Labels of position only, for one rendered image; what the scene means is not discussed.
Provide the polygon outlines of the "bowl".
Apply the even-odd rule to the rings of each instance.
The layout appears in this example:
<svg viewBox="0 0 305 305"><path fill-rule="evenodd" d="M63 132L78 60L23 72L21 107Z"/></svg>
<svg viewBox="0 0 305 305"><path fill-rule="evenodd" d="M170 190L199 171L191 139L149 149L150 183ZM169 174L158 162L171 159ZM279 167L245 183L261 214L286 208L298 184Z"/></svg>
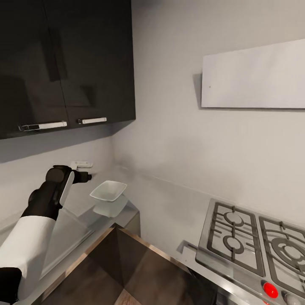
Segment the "bowl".
<svg viewBox="0 0 305 305"><path fill-rule="evenodd" d="M125 191L127 184L116 181L105 181L90 196L104 202L115 202Z"/></svg>

